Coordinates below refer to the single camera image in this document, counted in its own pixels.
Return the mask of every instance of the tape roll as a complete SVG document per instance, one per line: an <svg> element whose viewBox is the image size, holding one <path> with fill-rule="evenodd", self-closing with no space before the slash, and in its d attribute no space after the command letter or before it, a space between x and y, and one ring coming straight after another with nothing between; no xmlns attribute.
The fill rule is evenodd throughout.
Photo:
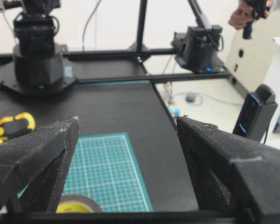
<svg viewBox="0 0 280 224"><path fill-rule="evenodd" d="M100 213L100 206L83 195L63 195L57 213Z"/></svg>

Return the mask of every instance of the vertical frame post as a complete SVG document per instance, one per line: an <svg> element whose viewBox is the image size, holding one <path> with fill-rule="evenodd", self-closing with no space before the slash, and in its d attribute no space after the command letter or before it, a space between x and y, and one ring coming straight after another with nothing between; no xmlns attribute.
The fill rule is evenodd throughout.
<svg viewBox="0 0 280 224"><path fill-rule="evenodd" d="M137 43L136 51L137 52L142 51L146 11L147 11L147 0L141 0L140 11L139 11L139 21L138 21L137 41L136 41L136 43Z"/></svg>

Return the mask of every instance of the blue led light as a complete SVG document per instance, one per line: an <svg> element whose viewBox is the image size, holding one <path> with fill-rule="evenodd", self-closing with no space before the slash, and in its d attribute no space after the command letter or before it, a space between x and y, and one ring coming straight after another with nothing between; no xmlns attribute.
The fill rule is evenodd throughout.
<svg viewBox="0 0 280 224"><path fill-rule="evenodd" d="M259 101L259 99L256 97L256 96L254 96L254 95L252 95L252 94L250 94L250 96L256 101L256 103L259 105L260 104L260 101Z"/></svg>
<svg viewBox="0 0 280 224"><path fill-rule="evenodd" d="M242 124L239 124L239 128L242 130L242 132L247 134L247 130L244 128L244 126Z"/></svg>

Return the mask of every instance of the floor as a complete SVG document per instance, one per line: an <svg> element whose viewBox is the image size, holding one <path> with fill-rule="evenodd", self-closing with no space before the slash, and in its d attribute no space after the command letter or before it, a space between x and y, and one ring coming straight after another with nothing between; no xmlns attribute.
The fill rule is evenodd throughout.
<svg viewBox="0 0 280 224"><path fill-rule="evenodd" d="M167 101L168 94L164 85L157 85L157 89ZM194 104L187 103L185 100L187 92L199 93L203 99L201 105L199 105L200 98L197 98L197 102ZM173 83L173 96L174 103L169 107L179 109L181 116L187 115L192 119L215 124L220 130L230 133L233 131L241 111L241 105L244 103L241 95L224 79ZM266 144L280 149L280 134L270 134Z"/></svg>

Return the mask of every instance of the metal pole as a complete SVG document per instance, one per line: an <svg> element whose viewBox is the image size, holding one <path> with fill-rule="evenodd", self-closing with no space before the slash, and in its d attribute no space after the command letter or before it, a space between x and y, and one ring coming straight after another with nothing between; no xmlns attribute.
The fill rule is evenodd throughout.
<svg viewBox="0 0 280 224"><path fill-rule="evenodd" d="M150 57L154 55L174 55L176 50L172 48L168 49L151 49L144 50L141 52L130 51L130 50L100 50L100 51L86 51L81 54L81 52L69 52L65 53L64 57L69 58L73 61L79 60L98 60L98 59L122 59L128 58L133 59L134 57Z"/></svg>
<svg viewBox="0 0 280 224"><path fill-rule="evenodd" d="M181 73L181 74L166 74L158 75L153 74L150 76L130 76L130 77L106 77L106 78L85 78L79 79L78 84L89 83L109 83L109 82L130 82L130 81L150 81L153 84L166 83L166 82L179 82L179 81L194 81L206 79L223 79L229 78L230 72L223 71L214 74L194 74L194 73Z"/></svg>
<svg viewBox="0 0 280 224"><path fill-rule="evenodd" d="M196 17L196 22L198 24L198 26L205 28L208 31L212 30L212 26L208 20L208 18L206 17L205 14L203 14L202 9L200 8L198 2L196 0L188 0L192 11Z"/></svg>
<svg viewBox="0 0 280 224"><path fill-rule="evenodd" d="M146 10L147 10L147 0L141 0L139 21L138 21L138 33L137 33L137 48L136 48L138 52L142 51Z"/></svg>

